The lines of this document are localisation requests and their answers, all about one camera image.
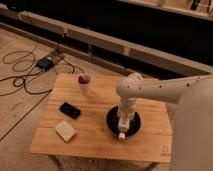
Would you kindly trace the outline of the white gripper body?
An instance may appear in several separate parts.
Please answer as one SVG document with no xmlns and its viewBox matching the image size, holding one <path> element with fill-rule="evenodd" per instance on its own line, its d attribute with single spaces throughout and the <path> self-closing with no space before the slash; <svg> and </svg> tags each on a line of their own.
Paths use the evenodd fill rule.
<svg viewBox="0 0 213 171">
<path fill-rule="evenodd" d="M 135 98 L 121 98 L 118 104 L 118 118 L 133 120 L 136 111 Z"/>
</svg>

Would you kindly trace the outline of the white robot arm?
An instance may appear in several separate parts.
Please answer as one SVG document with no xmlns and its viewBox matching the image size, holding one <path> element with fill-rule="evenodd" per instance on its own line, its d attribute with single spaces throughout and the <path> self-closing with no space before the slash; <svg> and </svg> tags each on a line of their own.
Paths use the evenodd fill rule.
<svg viewBox="0 0 213 171">
<path fill-rule="evenodd" d="M 136 100 L 176 103 L 170 171 L 213 171 L 213 75 L 144 82 L 132 73 L 116 85 L 118 116 L 126 132 Z"/>
</svg>

